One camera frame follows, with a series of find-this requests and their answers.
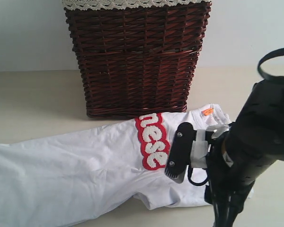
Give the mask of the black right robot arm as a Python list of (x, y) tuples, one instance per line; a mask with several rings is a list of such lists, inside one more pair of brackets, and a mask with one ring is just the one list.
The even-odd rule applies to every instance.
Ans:
[(256, 179), (277, 160), (284, 161), (284, 85), (262, 80), (206, 158), (214, 226), (233, 225)]

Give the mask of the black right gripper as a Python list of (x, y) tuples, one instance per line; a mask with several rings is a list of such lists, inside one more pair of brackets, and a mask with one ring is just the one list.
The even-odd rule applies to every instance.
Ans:
[(245, 201), (254, 182), (233, 189), (226, 176), (230, 167), (224, 160), (225, 145), (215, 145), (206, 157), (209, 185), (205, 188), (204, 200), (213, 206), (214, 227), (231, 227), (243, 211)]

